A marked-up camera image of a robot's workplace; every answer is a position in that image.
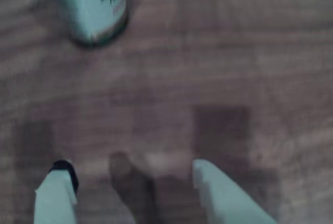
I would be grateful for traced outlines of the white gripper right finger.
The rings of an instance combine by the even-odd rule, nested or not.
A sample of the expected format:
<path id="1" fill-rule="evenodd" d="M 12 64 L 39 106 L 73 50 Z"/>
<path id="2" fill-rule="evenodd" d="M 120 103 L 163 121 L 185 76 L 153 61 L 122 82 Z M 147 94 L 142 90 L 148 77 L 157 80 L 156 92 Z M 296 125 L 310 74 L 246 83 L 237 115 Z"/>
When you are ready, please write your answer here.
<path id="1" fill-rule="evenodd" d="M 193 185 L 208 223 L 276 223 L 236 182 L 215 164 L 193 160 Z"/>

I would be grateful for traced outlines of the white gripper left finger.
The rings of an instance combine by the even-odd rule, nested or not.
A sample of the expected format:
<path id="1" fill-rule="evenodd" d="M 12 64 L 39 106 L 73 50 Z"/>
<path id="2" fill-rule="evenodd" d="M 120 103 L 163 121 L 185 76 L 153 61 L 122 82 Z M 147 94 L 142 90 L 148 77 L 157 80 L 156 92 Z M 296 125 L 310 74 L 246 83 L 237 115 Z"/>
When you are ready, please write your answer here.
<path id="1" fill-rule="evenodd" d="M 67 160 L 52 164 L 46 177 L 35 190 L 34 223 L 77 223 L 79 180 Z"/>

